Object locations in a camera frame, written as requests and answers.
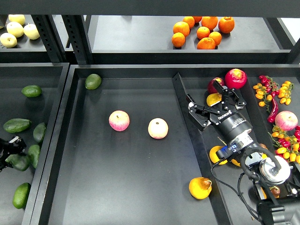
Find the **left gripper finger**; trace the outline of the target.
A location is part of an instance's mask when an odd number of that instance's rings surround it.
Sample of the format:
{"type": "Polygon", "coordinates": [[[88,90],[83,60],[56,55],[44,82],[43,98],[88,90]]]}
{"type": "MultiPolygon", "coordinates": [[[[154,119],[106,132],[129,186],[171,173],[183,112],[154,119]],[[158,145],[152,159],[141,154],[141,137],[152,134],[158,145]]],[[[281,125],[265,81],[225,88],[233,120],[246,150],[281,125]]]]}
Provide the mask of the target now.
{"type": "Polygon", "coordinates": [[[21,154],[26,149],[27,145],[25,141],[15,135],[9,142],[8,142],[8,155],[15,155],[15,154],[21,154]]]}

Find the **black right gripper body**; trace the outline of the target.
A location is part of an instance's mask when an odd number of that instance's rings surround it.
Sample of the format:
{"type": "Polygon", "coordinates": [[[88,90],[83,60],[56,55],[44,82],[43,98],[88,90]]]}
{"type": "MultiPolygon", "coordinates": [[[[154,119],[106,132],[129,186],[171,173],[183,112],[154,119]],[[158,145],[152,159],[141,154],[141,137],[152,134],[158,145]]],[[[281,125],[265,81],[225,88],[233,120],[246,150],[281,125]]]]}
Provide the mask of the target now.
{"type": "Polygon", "coordinates": [[[242,114],[232,110],[223,112],[220,115],[211,114],[210,122],[226,144],[229,144],[243,133],[248,135],[253,128],[242,114]]]}

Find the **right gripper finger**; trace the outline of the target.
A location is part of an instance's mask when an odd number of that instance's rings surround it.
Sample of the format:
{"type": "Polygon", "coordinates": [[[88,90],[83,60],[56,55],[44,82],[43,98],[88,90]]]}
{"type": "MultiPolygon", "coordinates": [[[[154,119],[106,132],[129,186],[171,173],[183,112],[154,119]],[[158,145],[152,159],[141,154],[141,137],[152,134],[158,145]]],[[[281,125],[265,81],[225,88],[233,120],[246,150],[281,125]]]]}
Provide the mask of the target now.
{"type": "Polygon", "coordinates": [[[246,101],[235,92],[235,88],[229,89],[227,86],[222,86],[218,81],[213,82],[213,87],[221,94],[221,104],[224,111],[229,109],[229,99],[235,103],[237,110],[244,108],[246,101]]]}
{"type": "Polygon", "coordinates": [[[198,105],[189,94],[185,96],[185,99],[188,101],[188,116],[200,131],[205,130],[211,124],[211,115],[219,115],[219,110],[198,105]]]}

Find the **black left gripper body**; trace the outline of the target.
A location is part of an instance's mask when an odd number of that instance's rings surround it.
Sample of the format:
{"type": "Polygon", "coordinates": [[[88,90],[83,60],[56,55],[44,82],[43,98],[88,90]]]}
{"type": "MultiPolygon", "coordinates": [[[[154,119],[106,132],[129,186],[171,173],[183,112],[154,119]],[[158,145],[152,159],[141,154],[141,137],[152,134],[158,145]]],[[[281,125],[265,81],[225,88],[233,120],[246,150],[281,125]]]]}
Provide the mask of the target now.
{"type": "Polygon", "coordinates": [[[4,168],[11,167],[11,164],[6,161],[9,157],[10,147],[11,146],[8,141],[0,139],[0,171],[4,168]]]}

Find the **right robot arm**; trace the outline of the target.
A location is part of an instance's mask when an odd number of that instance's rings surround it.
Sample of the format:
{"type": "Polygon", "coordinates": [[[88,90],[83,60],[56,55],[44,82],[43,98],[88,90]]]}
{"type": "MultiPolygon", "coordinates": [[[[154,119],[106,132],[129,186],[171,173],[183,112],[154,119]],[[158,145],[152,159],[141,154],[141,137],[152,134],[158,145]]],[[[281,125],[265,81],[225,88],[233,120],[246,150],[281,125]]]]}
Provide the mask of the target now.
{"type": "Polygon", "coordinates": [[[213,83],[221,99],[212,106],[198,105],[189,94],[188,115],[200,131],[212,125],[225,145],[217,150],[218,157],[211,169],[225,160],[237,158],[244,175],[252,181],[259,199],[256,209],[246,206],[262,225],[298,225],[300,223],[300,187],[296,183],[299,167],[270,153],[250,136],[253,127],[239,113],[246,102],[235,89],[213,83]]]}

